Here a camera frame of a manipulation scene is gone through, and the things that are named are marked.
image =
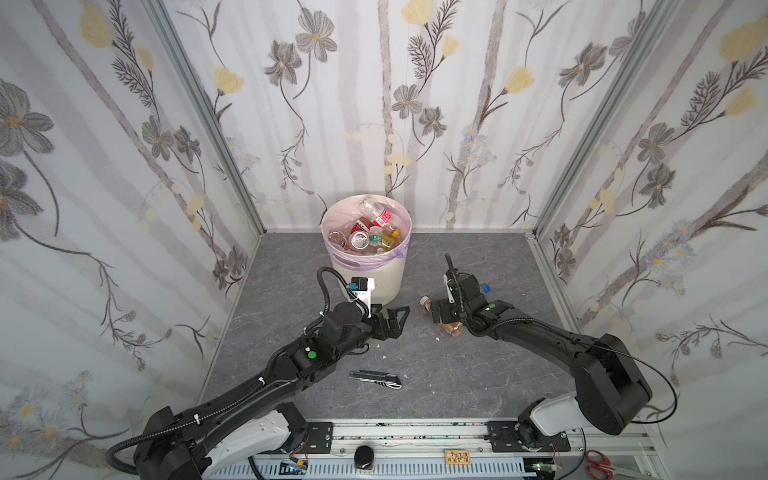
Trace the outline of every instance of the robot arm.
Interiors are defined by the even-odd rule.
[[[354,301],[330,311],[323,272],[333,273]],[[299,338],[278,349],[264,370],[202,405],[176,415],[170,407],[155,412],[142,435],[108,450],[109,465],[144,480],[194,480],[266,450],[295,450],[306,438],[306,421],[293,404],[281,404],[266,417],[253,419],[324,379],[342,357],[367,340],[399,337],[410,311],[405,306],[387,309],[385,315],[381,305],[369,309],[343,277],[327,267],[318,270],[318,281],[325,309]],[[353,280],[354,286],[363,284],[362,279]],[[115,457],[133,445],[135,467]]]
[[[502,300],[488,302],[477,279],[453,268],[445,274],[449,298],[434,302],[432,321],[463,322],[475,336],[515,343],[569,372],[576,392],[538,400],[519,417],[518,440],[537,448],[567,429],[595,426],[618,435],[653,395],[627,348],[615,336],[600,339],[538,322]]]

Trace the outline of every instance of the trash can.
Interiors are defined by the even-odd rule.
[[[326,244],[328,254],[331,256],[333,268],[339,271],[347,282],[353,276],[368,276],[374,279],[375,289],[372,294],[372,303],[389,303],[400,291],[402,283],[402,274],[406,268],[406,254],[408,253],[408,244],[411,241],[412,222],[406,208],[395,202],[393,199],[382,195],[369,195],[375,202],[386,205],[386,209],[391,213],[390,222],[400,229],[400,244],[385,253],[376,255],[361,255],[349,250],[343,250],[339,245],[328,240],[328,235],[334,230],[347,234],[355,220],[362,215],[357,209],[366,195],[355,195],[347,197],[344,200],[336,202],[328,209],[323,217],[321,229],[323,231],[323,241]]]

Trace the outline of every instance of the water bottle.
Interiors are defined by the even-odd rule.
[[[392,214],[380,202],[375,202],[373,197],[364,197],[357,207],[374,225],[384,229],[391,237],[400,235],[400,229],[390,223]]]
[[[384,231],[381,227],[374,225],[369,232],[369,250],[371,253],[384,253],[384,243],[382,242],[382,235]]]

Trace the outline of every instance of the black cable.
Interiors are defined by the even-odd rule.
[[[253,460],[253,456],[248,457],[248,463],[250,463],[250,470],[253,472],[256,478],[259,480],[265,480],[265,478],[259,473],[259,469],[256,468],[256,461]]]
[[[362,355],[363,353],[368,353],[368,350],[371,350],[371,346],[368,343],[366,343],[365,347],[366,349],[363,350],[362,352],[349,352],[347,353],[347,355]]]
[[[451,273],[451,280],[453,280],[453,286],[456,287],[456,296],[458,297],[458,309],[462,311],[462,313],[465,312],[464,310],[464,296],[462,295],[462,288],[458,285],[458,279],[456,278],[456,270],[453,268],[453,260],[451,260],[451,256],[447,253],[445,254],[445,261],[448,263],[448,271]]]
[[[467,325],[467,330],[469,330],[469,332],[470,332],[472,335],[474,335],[474,336],[486,336],[486,335],[488,335],[490,332],[492,332],[493,330],[496,330],[498,327],[500,327],[500,326],[502,326],[502,325],[506,325],[507,323],[520,323],[520,322],[521,322],[521,321],[523,321],[523,320],[533,320],[533,319],[530,319],[530,318],[528,318],[528,317],[522,317],[522,316],[520,316],[520,317],[517,317],[517,318],[513,318],[513,319],[506,319],[506,320],[502,320],[501,322],[498,322],[498,323],[494,323],[493,325],[491,325],[491,326],[490,326],[490,327],[488,327],[487,329],[485,329],[485,330],[482,330],[480,333],[476,333],[476,332],[473,332],[473,331],[472,331],[472,328],[471,328],[471,327],[469,326],[469,324],[468,324],[468,325]]]
[[[324,313],[327,313],[330,310],[330,295],[328,293],[328,289],[323,282],[323,273],[324,272],[331,272],[333,275],[336,276],[337,279],[344,285],[347,294],[349,295],[350,299],[354,299],[355,303],[358,304],[358,306],[362,307],[363,311],[363,319],[367,318],[369,315],[368,306],[360,299],[357,298],[356,295],[352,293],[352,290],[349,288],[349,285],[346,284],[346,281],[344,280],[344,277],[341,276],[341,274],[337,271],[335,271],[333,268],[324,266],[317,270],[317,279],[318,283],[320,284],[320,289],[323,291],[323,299],[325,300],[325,306],[323,309]],[[313,333],[313,328],[317,326],[320,322],[323,321],[323,317],[319,317],[311,322],[311,324],[308,325],[307,328],[305,328],[305,333],[302,336],[307,336],[308,334]],[[283,353],[283,351],[288,348],[289,346],[293,345],[293,342],[288,343],[285,346],[280,347],[275,353],[272,354],[270,359],[266,363],[266,367],[264,370],[261,371],[259,374],[260,377],[266,378],[272,373],[272,368],[274,367],[275,362],[277,361],[277,357],[280,356],[280,354]],[[153,432],[144,433],[142,435],[135,436],[131,439],[124,440],[122,442],[119,442],[116,445],[111,446],[106,453],[106,461],[107,464],[110,465],[115,470],[118,470],[119,472],[128,473],[129,475],[138,475],[138,470],[136,469],[135,465],[128,464],[126,462],[123,462],[115,454],[121,450],[128,449],[132,446],[139,445],[140,443],[147,442],[149,440],[154,439],[161,439],[167,436],[172,435],[175,432],[178,432],[181,429],[185,429],[187,427],[190,427],[195,424],[199,424],[205,420],[208,420],[212,417],[218,416],[221,413],[226,412],[227,410],[230,410],[236,406],[238,406],[240,403],[245,402],[248,400],[252,395],[259,392],[264,384],[255,382],[243,395],[236,398],[235,400],[227,403],[226,405],[215,409],[211,412],[204,413],[203,415],[199,415],[197,419],[189,419],[186,422],[182,423],[176,423],[174,425],[169,425],[165,428],[155,430]]]
[[[342,274],[329,266],[322,266],[317,269],[317,283],[320,285],[320,290],[323,292],[323,313],[328,313],[331,310],[331,296],[328,292],[328,287],[323,280],[323,274],[325,272],[332,273],[338,279],[338,281],[342,284],[343,289],[346,291],[346,295],[349,297],[349,301],[357,303],[357,305],[362,309],[363,319],[368,318],[368,315],[370,315],[368,306],[361,299],[357,298],[357,295],[352,292],[352,290],[349,288],[349,284],[346,282]]]
[[[653,425],[655,423],[662,423],[662,422],[670,419],[672,417],[672,415],[674,415],[674,413],[677,411],[677,392],[675,391],[674,386],[672,385],[672,382],[670,382],[670,380],[667,378],[667,376],[664,375],[662,372],[660,372],[659,369],[657,369],[655,366],[651,365],[650,363],[646,362],[645,360],[638,359],[636,356],[632,356],[629,353],[624,353],[624,352],[619,352],[618,350],[614,350],[614,349],[612,349],[609,346],[601,346],[601,345],[597,345],[595,343],[589,344],[589,343],[579,342],[577,340],[568,338],[566,335],[563,335],[562,333],[558,332],[557,330],[551,328],[546,323],[539,322],[536,319],[532,319],[532,321],[534,321],[537,324],[543,326],[544,328],[548,329],[549,331],[551,331],[551,332],[553,332],[553,333],[555,333],[555,334],[565,338],[566,340],[568,340],[570,342],[578,343],[579,345],[586,346],[586,347],[594,347],[594,348],[601,349],[601,350],[607,350],[608,352],[618,353],[619,355],[623,355],[623,356],[626,356],[628,358],[631,358],[631,359],[633,359],[636,362],[640,362],[643,365],[645,365],[646,367],[648,367],[649,369],[651,369],[654,372],[656,372],[656,374],[658,374],[667,383],[667,385],[670,387],[670,390],[672,392],[672,396],[674,397],[674,402],[672,404],[672,411],[669,413],[669,415],[665,416],[662,419],[658,419],[658,420],[651,420],[651,421],[632,420],[632,421],[630,421],[630,423],[637,423],[639,425]]]
[[[469,332],[472,335],[474,335],[474,336],[485,336],[485,335],[488,334],[488,332],[492,331],[495,328],[498,328],[498,327],[504,325],[505,323],[515,323],[515,322],[517,322],[519,320],[527,320],[527,321],[536,323],[539,326],[542,326],[545,329],[549,330],[550,332],[553,332],[555,335],[563,337],[563,339],[566,339],[568,342],[577,343],[579,345],[586,346],[587,348],[594,347],[594,348],[597,348],[597,349],[607,350],[608,352],[618,353],[619,355],[626,356],[628,358],[633,359],[636,362],[642,363],[643,365],[645,365],[649,369],[651,369],[654,372],[656,372],[656,374],[658,374],[667,383],[667,385],[670,387],[670,390],[672,392],[672,396],[674,397],[674,403],[672,404],[672,411],[669,413],[669,415],[665,416],[662,419],[651,420],[651,421],[632,420],[632,421],[630,421],[630,423],[636,423],[636,424],[639,424],[639,425],[653,425],[654,423],[662,423],[665,420],[668,420],[669,418],[671,418],[672,415],[674,415],[674,413],[677,411],[677,392],[675,391],[674,386],[672,385],[672,382],[670,382],[670,380],[667,378],[667,376],[664,375],[661,371],[659,371],[659,369],[657,369],[655,366],[652,366],[650,363],[646,362],[645,360],[638,359],[636,356],[632,356],[632,355],[630,355],[628,353],[624,353],[624,352],[619,352],[618,350],[614,350],[614,349],[612,349],[609,346],[601,346],[601,345],[597,345],[596,343],[590,344],[590,343],[584,343],[584,342],[580,342],[578,340],[574,340],[574,339],[568,337],[567,335],[564,335],[563,333],[558,332],[556,329],[553,329],[552,327],[550,327],[546,323],[540,322],[540,321],[538,321],[536,319],[532,319],[532,318],[526,318],[526,319],[507,319],[507,320],[504,320],[503,322],[499,322],[499,323],[496,323],[495,325],[490,326],[489,328],[487,328],[486,330],[483,330],[480,333],[473,332],[472,328],[470,328],[469,325],[467,325],[467,330],[469,330]]]
[[[581,466],[581,464],[584,463],[584,459],[587,458],[587,436],[584,434],[584,429],[580,429],[580,430],[581,430],[581,447],[584,450],[581,453],[581,460],[579,460],[579,462],[573,468],[571,468],[571,470],[569,470],[568,473],[558,478],[558,480],[563,480],[563,478],[569,476],[573,472],[576,472],[578,468]]]
[[[261,373],[258,375],[262,379],[265,377],[268,377],[272,373],[272,368],[274,367],[274,364],[277,360],[277,357],[280,356],[283,351],[288,348],[289,346],[293,345],[293,342],[288,343],[287,345],[284,345],[280,347],[275,353],[272,354],[270,359],[266,363],[266,367],[264,370],[261,371]],[[205,420],[208,420],[212,417],[218,416],[221,413],[226,412],[229,409],[232,409],[236,406],[238,406],[240,403],[245,402],[248,400],[252,395],[259,392],[265,385],[255,382],[243,395],[236,398],[232,402],[227,403],[226,405],[213,410],[212,412],[204,413],[203,415],[199,415],[198,419],[189,419],[184,423],[177,423],[175,425],[169,425],[165,427],[164,429],[155,430],[153,432],[145,433],[143,435],[135,436],[132,439],[124,440],[123,442],[120,442],[116,445],[111,446],[106,453],[107,457],[107,463],[114,468],[115,470],[118,470],[119,472],[128,473],[129,475],[138,475],[138,470],[134,465],[128,464],[120,460],[115,456],[117,452],[120,450],[128,449],[134,445],[138,445],[140,443],[144,443],[149,440],[154,439],[160,439],[163,437],[170,436],[174,432],[177,432],[181,429],[185,429],[189,426],[192,426],[194,424],[197,424],[198,422],[203,422]]]

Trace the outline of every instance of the box cutter blade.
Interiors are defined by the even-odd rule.
[[[385,372],[373,372],[371,370],[353,370],[349,372],[349,376],[358,379],[361,382],[373,382],[379,385],[384,385],[390,389],[401,389],[402,382],[397,378],[397,375]]]

